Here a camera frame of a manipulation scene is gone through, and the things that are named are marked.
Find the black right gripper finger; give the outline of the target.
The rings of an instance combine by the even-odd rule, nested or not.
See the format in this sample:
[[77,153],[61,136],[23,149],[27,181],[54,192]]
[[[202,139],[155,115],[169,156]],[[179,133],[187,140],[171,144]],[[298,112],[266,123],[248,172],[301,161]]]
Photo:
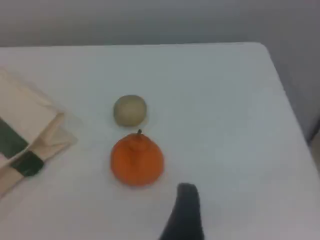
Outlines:
[[160,235],[161,240],[203,240],[205,238],[200,195],[191,183],[180,183],[172,212]]

